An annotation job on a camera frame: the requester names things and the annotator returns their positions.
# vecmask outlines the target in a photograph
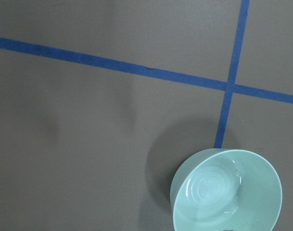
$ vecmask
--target gray floor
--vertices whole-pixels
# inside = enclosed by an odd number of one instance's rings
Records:
[[[240,1],[0,1],[0,37],[226,81]],[[293,1],[252,1],[236,82],[293,94]],[[0,231],[171,231],[169,185],[224,92],[0,50]],[[268,159],[293,230],[293,105],[235,94],[224,147]]]

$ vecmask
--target light blue cup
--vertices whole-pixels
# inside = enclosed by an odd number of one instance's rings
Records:
[[[271,231],[282,187],[276,170],[258,154],[207,149],[179,167],[170,199],[175,231]]]

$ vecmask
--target blue tape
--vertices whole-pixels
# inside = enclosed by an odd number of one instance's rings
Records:
[[[234,93],[293,104],[293,95],[235,84]]]
[[[7,38],[0,38],[0,49],[32,54],[57,60],[64,60],[77,64],[101,67],[114,71],[121,71],[140,76],[153,77],[216,90],[225,90],[227,84],[226,82],[219,80],[186,75],[161,69],[150,69],[142,65],[125,63],[113,59],[102,58],[74,51],[66,51],[58,48],[41,46]]]
[[[241,51],[242,51],[242,42],[243,42],[243,36],[244,36],[245,27],[246,27],[249,3],[250,3],[250,0],[242,0],[238,23],[237,23],[236,36],[234,41],[234,48],[233,48],[231,63],[229,67],[229,77],[227,82],[227,88],[224,94],[220,118],[219,118],[219,124],[217,128],[217,134],[216,134],[215,145],[214,145],[215,148],[221,148],[223,139],[224,139],[224,133],[226,130],[227,121],[229,117],[229,109],[230,109],[232,97],[233,97],[233,89],[234,89],[235,80],[237,76],[239,59],[240,59]]]

